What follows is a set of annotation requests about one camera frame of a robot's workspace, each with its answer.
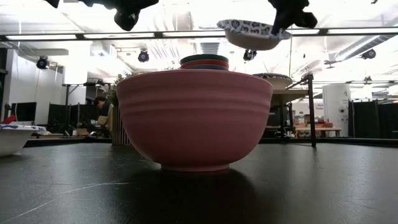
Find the table surface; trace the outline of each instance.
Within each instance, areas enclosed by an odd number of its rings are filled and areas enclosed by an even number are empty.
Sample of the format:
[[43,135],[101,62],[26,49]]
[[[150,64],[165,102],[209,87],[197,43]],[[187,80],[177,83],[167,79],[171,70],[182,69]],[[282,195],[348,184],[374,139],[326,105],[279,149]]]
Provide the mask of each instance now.
[[204,174],[130,147],[26,148],[0,159],[0,223],[398,223],[398,149],[263,144]]
[[[296,127],[296,131],[310,131],[311,127],[300,128]],[[317,128],[315,127],[316,131],[341,131],[341,128]]]
[[271,106],[288,103],[308,95],[308,90],[274,90],[271,99]]

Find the white bowl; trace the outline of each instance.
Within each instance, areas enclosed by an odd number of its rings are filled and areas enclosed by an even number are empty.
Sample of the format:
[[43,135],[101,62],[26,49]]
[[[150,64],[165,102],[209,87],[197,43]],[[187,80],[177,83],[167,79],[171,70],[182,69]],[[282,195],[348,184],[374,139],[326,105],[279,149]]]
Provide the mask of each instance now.
[[287,75],[281,75],[276,73],[260,73],[254,74],[254,76],[269,81],[274,87],[274,90],[284,90],[286,89],[286,87],[293,83],[293,80]]
[[0,156],[10,156],[19,152],[32,133],[44,131],[45,128],[37,126],[0,124]]
[[253,21],[226,19],[219,21],[217,26],[225,31],[231,44],[248,50],[271,50],[281,40],[288,40],[292,36],[288,32],[272,35],[271,25]]

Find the pillar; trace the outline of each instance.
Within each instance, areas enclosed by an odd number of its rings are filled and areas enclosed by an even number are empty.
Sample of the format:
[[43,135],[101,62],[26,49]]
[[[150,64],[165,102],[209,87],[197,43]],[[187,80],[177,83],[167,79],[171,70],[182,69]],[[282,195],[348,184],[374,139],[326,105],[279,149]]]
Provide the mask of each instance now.
[[349,84],[327,85],[323,87],[325,121],[333,122],[341,128],[340,136],[348,137],[348,102],[351,99]]
[[[63,69],[64,84],[83,84],[87,82],[90,62],[91,42],[77,42],[69,48],[68,63]],[[70,88],[69,104],[86,103],[86,87]]]

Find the patterned paper bowl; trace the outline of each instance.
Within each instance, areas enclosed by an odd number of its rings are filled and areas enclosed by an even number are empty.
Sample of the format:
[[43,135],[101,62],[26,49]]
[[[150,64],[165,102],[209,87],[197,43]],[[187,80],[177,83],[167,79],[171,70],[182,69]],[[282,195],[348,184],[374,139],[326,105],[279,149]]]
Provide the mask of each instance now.
[[231,44],[248,50],[271,50],[281,40],[288,40],[292,36],[288,32],[272,35],[271,25],[253,21],[226,19],[219,21],[217,26],[225,31]]
[[0,157],[19,152],[33,133],[45,132],[38,126],[0,124]]

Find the table leg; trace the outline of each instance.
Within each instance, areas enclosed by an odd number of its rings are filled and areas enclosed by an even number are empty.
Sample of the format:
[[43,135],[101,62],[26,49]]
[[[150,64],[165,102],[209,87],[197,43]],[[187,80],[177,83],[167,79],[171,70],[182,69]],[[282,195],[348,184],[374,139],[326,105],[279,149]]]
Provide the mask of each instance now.
[[282,97],[279,98],[279,119],[280,119],[280,140],[285,140],[285,118],[284,118],[284,102]]
[[290,128],[293,131],[294,121],[293,121],[293,104],[289,103],[289,121],[290,121]]
[[308,102],[310,103],[310,126],[311,126],[311,146],[317,146],[317,137],[315,135],[315,112],[313,108],[313,90],[312,90],[312,80],[313,75],[307,75],[308,80]]

